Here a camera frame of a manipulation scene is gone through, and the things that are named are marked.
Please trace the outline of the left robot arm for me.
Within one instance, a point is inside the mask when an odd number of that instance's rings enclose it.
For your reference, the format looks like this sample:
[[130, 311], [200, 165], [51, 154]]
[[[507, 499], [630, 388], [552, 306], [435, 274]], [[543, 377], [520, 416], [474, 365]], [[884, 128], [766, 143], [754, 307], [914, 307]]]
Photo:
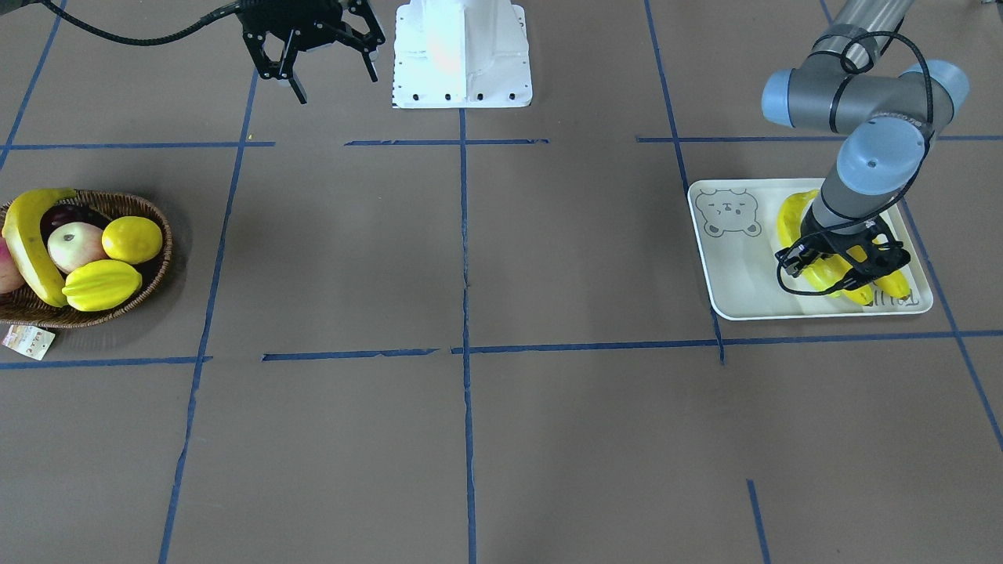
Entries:
[[777, 252], [798, 277], [835, 256], [849, 263], [837, 289], [874, 282], [911, 257], [882, 218], [916, 182], [932, 146], [971, 92], [958, 65], [928, 60], [900, 33], [909, 1], [849, 1], [799, 67], [768, 78], [767, 121], [843, 136], [837, 161]]

